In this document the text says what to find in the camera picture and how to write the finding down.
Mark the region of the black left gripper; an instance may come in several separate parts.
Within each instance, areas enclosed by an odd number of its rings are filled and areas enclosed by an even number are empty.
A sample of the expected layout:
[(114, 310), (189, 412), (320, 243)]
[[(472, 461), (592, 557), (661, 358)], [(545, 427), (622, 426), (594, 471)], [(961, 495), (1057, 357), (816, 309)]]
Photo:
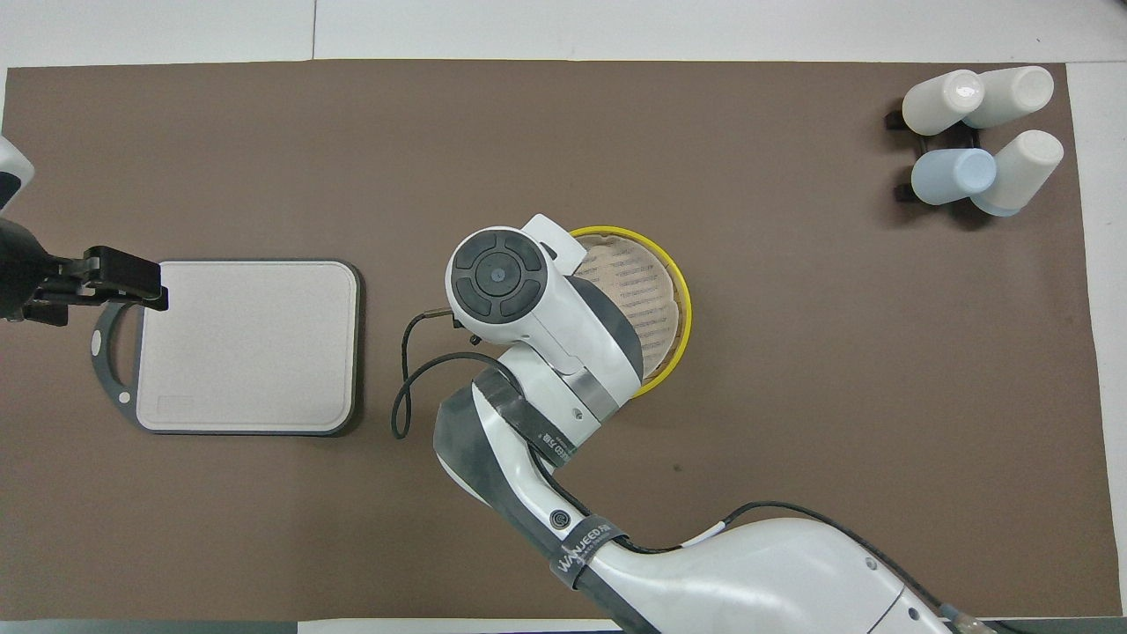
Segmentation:
[(124, 304), (156, 312), (169, 309), (160, 265), (115, 248), (96, 245), (79, 258), (48, 256), (26, 301), (26, 318), (64, 328), (70, 306)]

